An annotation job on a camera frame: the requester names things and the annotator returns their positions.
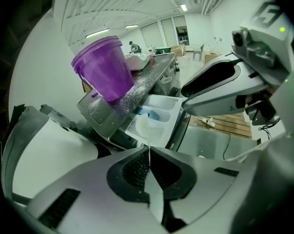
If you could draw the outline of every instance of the stainless steel counter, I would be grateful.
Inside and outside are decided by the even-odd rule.
[[[107,102],[100,95],[91,97],[94,92],[92,90],[80,100],[78,109],[99,135],[110,141],[111,136],[162,77],[174,59],[174,53],[151,58],[143,70],[132,72],[134,86],[123,97]]]

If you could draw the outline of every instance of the wooden pallet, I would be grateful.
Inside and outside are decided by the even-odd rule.
[[[190,123],[191,125],[197,125],[198,127],[210,128],[206,126],[201,120],[201,118],[210,119],[213,118],[215,123],[215,131],[226,133],[238,137],[252,139],[250,123],[244,120],[243,113],[234,114],[234,115],[220,115],[220,116],[191,116]]]

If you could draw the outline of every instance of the person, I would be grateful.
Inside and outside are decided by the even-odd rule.
[[[133,53],[141,53],[142,52],[142,49],[140,48],[140,46],[138,46],[134,42],[130,41],[129,44],[131,45],[131,51],[133,51]]]

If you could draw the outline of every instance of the chair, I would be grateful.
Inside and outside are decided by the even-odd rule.
[[[194,54],[192,56],[192,60],[195,60],[196,59],[196,54],[199,54],[199,61],[201,61],[204,44],[202,44],[201,47],[198,44],[192,44],[191,47],[194,50]]]

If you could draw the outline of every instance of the purple plastic cup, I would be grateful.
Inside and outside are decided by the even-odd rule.
[[[85,47],[71,62],[80,78],[107,101],[122,97],[134,85],[121,46],[117,36],[105,37]]]

